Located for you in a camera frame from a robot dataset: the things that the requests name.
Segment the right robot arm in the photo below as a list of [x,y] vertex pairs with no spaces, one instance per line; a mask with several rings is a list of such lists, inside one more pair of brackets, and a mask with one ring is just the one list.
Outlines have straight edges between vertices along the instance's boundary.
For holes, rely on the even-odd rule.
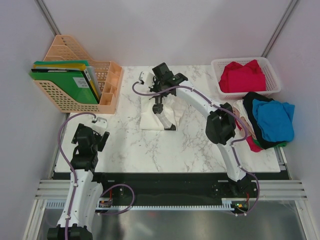
[[229,191],[235,197],[242,196],[250,186],[249,172],[241,167],[240,157],[237,156],[234,143],[236,116],[232,106],[228,103],[220,104],[202,92],[182,73],[174,74],[166,63],[161,63],[153,69],[152,86],[155,104],[152,111],[164,125],[166,130],[173,129],[173,124],[165,116],[162,104],[163,98],[168,95],[178,97],[194,107],[206,119],[205,135],[216,144],[226,166]]

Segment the white t shirt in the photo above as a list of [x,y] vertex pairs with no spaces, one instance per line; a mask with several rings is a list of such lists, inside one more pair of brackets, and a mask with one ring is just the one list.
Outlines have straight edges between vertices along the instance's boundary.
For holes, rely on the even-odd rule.
[[[157,117],[157,114],[153,113],[153,105],[155,104],[154,98],[150,96],[142,96],[140,103],[140,129],[149,131],[165,131]],[[176,126],[177,130],[180,125],[180,119],[187,108],[186,102],[176,96],[169,95],[167,97],[163,97],[162,103],[165,116]]]

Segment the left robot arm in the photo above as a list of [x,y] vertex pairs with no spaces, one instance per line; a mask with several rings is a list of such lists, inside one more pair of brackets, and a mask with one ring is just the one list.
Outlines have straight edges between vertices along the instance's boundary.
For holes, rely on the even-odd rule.
[[105,119],[80,123],[73,135],[70,186],[57,226],[49,228],[48,240],[92,240],[92,222],[99,197],[110,191],[108,182],[93,181],[98,152],[104,149],[110,135]]

